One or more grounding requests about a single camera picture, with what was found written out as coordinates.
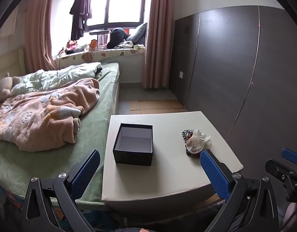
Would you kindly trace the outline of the pink curtain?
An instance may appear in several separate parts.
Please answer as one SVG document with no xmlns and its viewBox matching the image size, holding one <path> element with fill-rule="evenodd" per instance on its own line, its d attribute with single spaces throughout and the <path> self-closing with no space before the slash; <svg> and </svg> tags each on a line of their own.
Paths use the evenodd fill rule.
<svg viewBox="0 0 297 232">
<path fill-rule="evenodd" d="M 142 85 L 168 86 L 174 29 L 174 0 L 151 0 L 145 44 Z"/>
<path fill-rule="evenodd" d="M 56 70 L 51 54 L 50 20 L 54 0 L 28 0 L 25 16 L 26 65 L 29 72 Z"/>
</svg>

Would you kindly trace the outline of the green bed mattress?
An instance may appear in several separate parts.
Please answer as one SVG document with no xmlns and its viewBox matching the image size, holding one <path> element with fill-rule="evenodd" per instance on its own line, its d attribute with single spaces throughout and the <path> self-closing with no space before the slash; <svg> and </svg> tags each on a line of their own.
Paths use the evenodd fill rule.
<svg viewBox="0 0 297 232">
<path fill-rule="evenodd" d="M 107 63 L 94 78 L 0 102 L 0 187 L 23 198 L 31 177 L 67 172 L 94 149 L 104 155 L 119 77 Z"/>
</svg>

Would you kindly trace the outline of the window with dark frame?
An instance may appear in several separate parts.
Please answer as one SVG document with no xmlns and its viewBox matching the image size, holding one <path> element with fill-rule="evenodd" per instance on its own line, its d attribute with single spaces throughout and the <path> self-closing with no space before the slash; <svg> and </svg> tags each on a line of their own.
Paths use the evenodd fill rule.
<svg viewBox="0 0 297 232">
<path fill-rule="evenodd" d="M 145 0 L 91 0 L 88 30 L 135 28 L 144 23 Z"/>
</svg>

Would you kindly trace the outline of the right pink curtain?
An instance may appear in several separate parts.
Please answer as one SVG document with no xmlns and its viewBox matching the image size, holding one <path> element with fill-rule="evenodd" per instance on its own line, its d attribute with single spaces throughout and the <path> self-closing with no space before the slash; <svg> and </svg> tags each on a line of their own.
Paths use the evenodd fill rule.
<svg viewBox="0 0 297 232">
<path fill-rule="evenodd" d="M 145 44 L 142 85 L 168 86 L 174 29 L 174 0 L 151 0 Z"/>
</svg>

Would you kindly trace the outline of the pink fleece blanket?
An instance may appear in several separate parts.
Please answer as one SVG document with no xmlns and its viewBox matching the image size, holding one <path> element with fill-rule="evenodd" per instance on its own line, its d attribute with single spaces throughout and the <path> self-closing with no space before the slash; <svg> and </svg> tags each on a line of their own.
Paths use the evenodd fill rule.
<svg viewBox="0 0 297 232">
<path fill-rule="evenodd" d="M 27 152 L 76 143 L 80 117 L 92 110 L 99 98 L 100 84 L 94 78 L 10 97 L 0 102 L 0 140 Z"/>
</svg>

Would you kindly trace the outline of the beige plush toy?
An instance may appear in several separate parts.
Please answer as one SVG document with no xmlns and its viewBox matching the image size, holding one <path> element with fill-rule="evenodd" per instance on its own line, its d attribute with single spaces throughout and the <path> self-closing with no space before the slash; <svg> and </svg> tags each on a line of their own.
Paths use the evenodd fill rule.
<svg viewBox="0 0 297 232">
<path fill-rule="evenodd" d="M 6 73 L 5 77 L 0 81 L 0 102 L 4 102 L 11 95 L 12 88 L 22 81 L 21 77 L 10 77 Z"/>
</svg>

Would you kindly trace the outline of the cream padded headboard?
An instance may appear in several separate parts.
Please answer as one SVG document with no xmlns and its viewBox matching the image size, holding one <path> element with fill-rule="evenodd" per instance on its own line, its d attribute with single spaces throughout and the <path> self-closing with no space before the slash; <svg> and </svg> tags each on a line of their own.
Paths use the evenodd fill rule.
<svg viewBox="0 0 297 232">
<path fill-rule="evenodd" d="M 6 73 L 9 73 L 11 77 L 21 77 L 27 73 L 23 47 L 0 56 L 0 81 Z"/>
</svg>

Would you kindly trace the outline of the patterned window seat cushion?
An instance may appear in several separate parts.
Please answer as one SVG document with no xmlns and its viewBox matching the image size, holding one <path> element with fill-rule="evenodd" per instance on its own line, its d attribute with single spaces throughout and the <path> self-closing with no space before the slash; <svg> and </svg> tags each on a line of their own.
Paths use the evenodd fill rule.
<svg viewBox="0 0 297 232">
<path fill-rule="evenodd" d="M 60 69 L 83 63 L 101 62 L 110 58 L 144 55 L 145 49 L 107 49 L 98 51 L 83 51 L 57 57 L 55 63 Z"/>
</svg>

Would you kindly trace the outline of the grey pillow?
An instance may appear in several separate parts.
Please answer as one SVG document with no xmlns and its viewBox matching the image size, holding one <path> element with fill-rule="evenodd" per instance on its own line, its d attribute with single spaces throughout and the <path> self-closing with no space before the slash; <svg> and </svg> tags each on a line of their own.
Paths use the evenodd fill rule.
<svg viewBox="0 0 297 232">
<path fill-rule="evenodd" d="M 130 36 L 128 36 L 126 41 L 131 41 L 133 42 L 134 45 L 137 45 L 137 44 L 145 45 L 146 29 L 147 29 L 147 23 L 143 23 L 139 25 L 137 28 L 135 28 L 135 32 Z"/>
</svg>

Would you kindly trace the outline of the light green quilt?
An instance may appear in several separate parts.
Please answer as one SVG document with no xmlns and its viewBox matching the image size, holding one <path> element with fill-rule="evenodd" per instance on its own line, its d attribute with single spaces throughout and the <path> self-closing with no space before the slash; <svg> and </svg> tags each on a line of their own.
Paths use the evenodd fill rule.
<svg viewBox="0 0 297 232">
<path fill-rule="evenodd" d="M 11 89 L 11 96 L 18 96 L 31 92 L 52 91 L 70 82 L 76 82 L 83 78 L 97 78 L 102 75 L 100 62 L 83 63 L 80 65 L 69 66 L 61 70 L 37 72 L 24 75 L 19 84 Z"/>
</svg>

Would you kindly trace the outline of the hanging black clothes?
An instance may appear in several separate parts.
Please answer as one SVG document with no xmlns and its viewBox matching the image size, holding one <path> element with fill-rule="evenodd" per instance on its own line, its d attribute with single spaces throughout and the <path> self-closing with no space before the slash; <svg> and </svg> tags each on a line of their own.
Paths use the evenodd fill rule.
<svg viewBox="0 0 297 232">
<path fill-rule="evenodd" d="M 70 40 L 76 41 L 88 30 L 87 20 L 92 18 L 91 0 L 74 0 L 69 13 L 73 16 Z"/>
</svg>

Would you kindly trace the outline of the flattened cardboard sheet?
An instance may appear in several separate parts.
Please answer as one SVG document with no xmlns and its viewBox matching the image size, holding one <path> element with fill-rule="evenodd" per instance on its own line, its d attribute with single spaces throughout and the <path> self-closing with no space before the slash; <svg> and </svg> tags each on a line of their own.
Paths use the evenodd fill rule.
<svg viewBox="0 0 297 232">
<path fill-rule="evenodd" d="M 130 101 L 130 114 L 168 114 L 186 112 L 178 100 Z"/>
</svg>

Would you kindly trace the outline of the white side table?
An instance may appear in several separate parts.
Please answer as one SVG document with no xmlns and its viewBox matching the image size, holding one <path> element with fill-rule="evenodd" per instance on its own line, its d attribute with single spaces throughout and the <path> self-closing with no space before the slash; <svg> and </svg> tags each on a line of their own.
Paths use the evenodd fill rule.
<svg viewBox="0 0 297 232">
<path fill-rule="evenodd" d="M 122 124 L 153 127 L 151 166 L 116 164 L 113 148 Z M 235 153 L 202 112 L 113 115 L 104 158 L 102 201 L 111 206 L 162 201 L 192 205 L 214 195 L 199 159 L 186 154 L 182 137 L 185 129 L 199 129 L 210 136 L 211 152 L 231 172 L 243 169 Z"/>
</svg>

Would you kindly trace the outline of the black jewelry box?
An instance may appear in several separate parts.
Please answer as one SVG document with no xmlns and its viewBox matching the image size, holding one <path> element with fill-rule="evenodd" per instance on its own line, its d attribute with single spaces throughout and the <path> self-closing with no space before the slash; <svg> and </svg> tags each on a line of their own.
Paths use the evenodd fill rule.
<svg viewBox="0 0 297 232">
<path fill-rule="evenodd" d="M 151 166 L 153 152 L 152 125 L 120 124 L 113 146 L 116 163 Z"/>
</svg>

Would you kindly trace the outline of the black backpack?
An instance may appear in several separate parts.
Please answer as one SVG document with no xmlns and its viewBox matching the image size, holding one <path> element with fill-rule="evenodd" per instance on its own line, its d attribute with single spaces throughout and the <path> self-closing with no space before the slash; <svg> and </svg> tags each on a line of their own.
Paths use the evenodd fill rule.
<svg viewBox="0 0 297 232">
<path fill-rule="evenodd" d="M 107 43 L 107 48 L 114 49 L 128 37 L 129 35 L 123 28 L 115 28 L 110 34 L 110 41 Z"/>
</svg>

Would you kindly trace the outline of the left pink curtain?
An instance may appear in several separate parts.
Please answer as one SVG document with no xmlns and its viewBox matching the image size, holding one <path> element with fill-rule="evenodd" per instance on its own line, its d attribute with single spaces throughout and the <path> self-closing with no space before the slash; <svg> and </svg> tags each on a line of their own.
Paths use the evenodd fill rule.
<svg viewBox="0 0 297 232">
<path fill-rule="evenodd" d="M 51 54 L 50 20 L 54 0 L 28 0 L 25 16 L 26 65 L 29 72 L 56 70 Z"/>
</svg>

